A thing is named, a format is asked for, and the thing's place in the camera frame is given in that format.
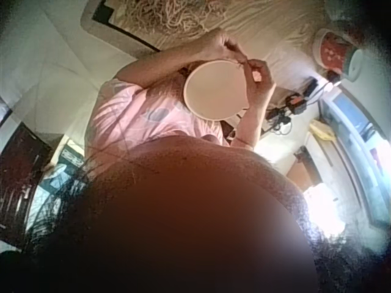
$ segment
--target hand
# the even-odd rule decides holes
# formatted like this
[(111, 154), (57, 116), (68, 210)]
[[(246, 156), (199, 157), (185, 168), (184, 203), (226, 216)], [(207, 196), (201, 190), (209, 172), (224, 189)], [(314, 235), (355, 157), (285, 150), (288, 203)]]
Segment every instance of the hand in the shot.
[[(252, 59), (243, 63), (244, 75), (247, 83), (247, 100), (250, 107), (266, 107), (276, 88), (276, 83), (265, 61)], [(253, 72), (261, 75), (261, 81), (255, 81)]]
[(213, 29), (199, 39), (188, 43), (187, 46), (190, 50), (194, 50), (198, 60), (228, 59), (239, 63), (247, 61), (238, 42), (221, 28)]

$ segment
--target pink shirt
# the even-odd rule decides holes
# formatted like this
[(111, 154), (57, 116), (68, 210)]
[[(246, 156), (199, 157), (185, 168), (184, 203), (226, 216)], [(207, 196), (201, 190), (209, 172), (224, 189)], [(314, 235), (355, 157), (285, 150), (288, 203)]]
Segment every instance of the pink shirt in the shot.
[(86, 130), (86, 158), (106, 169), (132, 147), (165, 136), (215, 136), (228, 146), (218, 121), (196, 117), (184, 105), (185, 78), (175, 74), (150, 89), (118, 79), (105, 82)]

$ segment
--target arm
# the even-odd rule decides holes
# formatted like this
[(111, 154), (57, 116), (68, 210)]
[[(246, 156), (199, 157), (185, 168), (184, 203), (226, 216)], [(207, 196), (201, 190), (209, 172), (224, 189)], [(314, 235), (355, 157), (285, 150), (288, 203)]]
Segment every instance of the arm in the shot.
[[(239, 122), (231, 147), (254, 150), (261, 136), (266, 108), (276, 88), (276, 83), (273, 81), (268, 65), (264, 61), (253, 59), (245, 62), (243, 67), (247, 82), (249, 109)], [(254, 80), (253, 71), (261, 74), (262, 80), (260, 82)]]
[(246, 57), (235, 39), (222, 29), (214, 29), (190, 43), (135, 61), (123, 67), (115, 77), (146, 89), (192, 62), (215, 59), (244, 62)]

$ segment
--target woman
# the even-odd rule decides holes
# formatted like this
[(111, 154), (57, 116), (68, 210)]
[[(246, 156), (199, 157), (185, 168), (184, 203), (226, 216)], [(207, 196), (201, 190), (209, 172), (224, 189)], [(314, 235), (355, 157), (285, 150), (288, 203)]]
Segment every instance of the woman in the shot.
[[(183, 105), (185, 78), (175, 74), (214, 59), (241, 63), (247, 82), (249, 109), (230, 147), (219, 123)], [(300, 191), (252, 152), (275, 86), (267, 64), (247, 60), (221, 29), (122, 68), (102, 86), (90, 119), (86, 152), (93, 178), (83, 174), (68, 183), (55, 221), (38, 222), (25, 253), (12, 256), (15, 270), (24, 268), (27, 288), (353, 288), (346, 280), (357, 258), (338, 262), (337, 250), (309, 222)], [(330, 263), (339, 264), (333, 272)]]

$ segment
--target tiled floor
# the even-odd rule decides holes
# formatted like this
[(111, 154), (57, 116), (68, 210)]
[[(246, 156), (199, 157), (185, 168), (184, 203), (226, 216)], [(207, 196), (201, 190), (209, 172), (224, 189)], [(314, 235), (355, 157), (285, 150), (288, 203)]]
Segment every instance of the tiled floor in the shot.
[[(65, 133), (84, 144), (100, 85), (134, 60), (86, 33), (80, 17), (87, 0), (21, 0), (1, 40), (2, 98), (37, 132)], [(270, 134), (257, 152), (286, 173), (303, 144), (312, 106), (293, 118), (287, 136)]]

